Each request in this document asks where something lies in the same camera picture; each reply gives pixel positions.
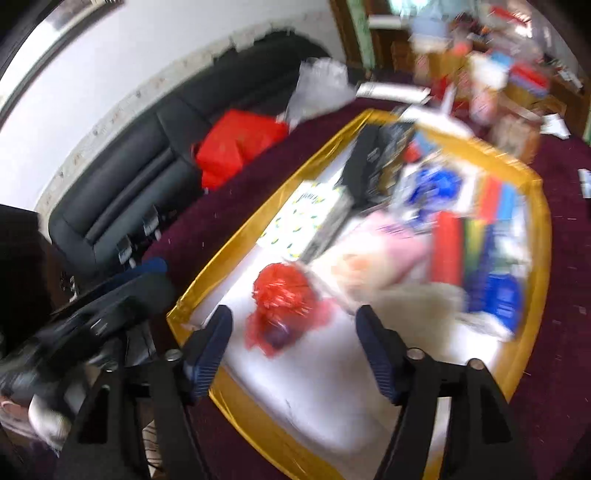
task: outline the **white wall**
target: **white wall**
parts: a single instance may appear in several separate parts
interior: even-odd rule
[[[327,0],[125,0],[75,39],[31,84],[0,130],[0,203],[34,209],[99,119],[175,59],[237,30],[307,12]],[[308,32],[340,60],[334,23]]]

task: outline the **black leather sofa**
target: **black leather sofa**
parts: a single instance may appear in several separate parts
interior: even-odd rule
[[[191,146],[229,108],[284,111],[300,63],[326,51],[291,31],[230,49],[133,121],[76,180],[51,213],[49,234],[69,274],[96,284],[122,269],[117,244],[140,238],[143,218],[185,209],[202,195]]]

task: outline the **black mount arm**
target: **black mount arm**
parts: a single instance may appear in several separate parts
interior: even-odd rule
[[[423,477],[439,397],[452,399],[440,479],[535,479],[509,405],[481,360],[453,365],[408,349],[369,306],[357,312],[356,328],[381,393],[402,406],[376,479]]]
[[[76,417],[55,479],[149,478],[139,423],[139,410],[148,403],[168,480],[211,478],[185,407],[207,395],[231,334],[232,313],[220,306],[182,352],[103,371]]]

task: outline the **red bag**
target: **red bag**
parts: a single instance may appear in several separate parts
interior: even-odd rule
[[[228,110],[195,155],[195,162],[203,171],[202,187],[219,188],[288,133],[288,125],[272,117]]]
[[[308,330],[325,325],[333,303],[322,300],[295,264],[275,263],[261,270],[253,285],[256,310],[246,320],[246,347],[258,345],[272,357]]]

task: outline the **red roll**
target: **red roll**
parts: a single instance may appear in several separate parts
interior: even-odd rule
[[[462,222],[452,212],[439,212],[433,227],[431,281],[462,286]]]
[[[500,180],[487,176],[482,182],[478,201],[477,218],[484,220],[487,225],[495,223],[499,211],[502,183]]]

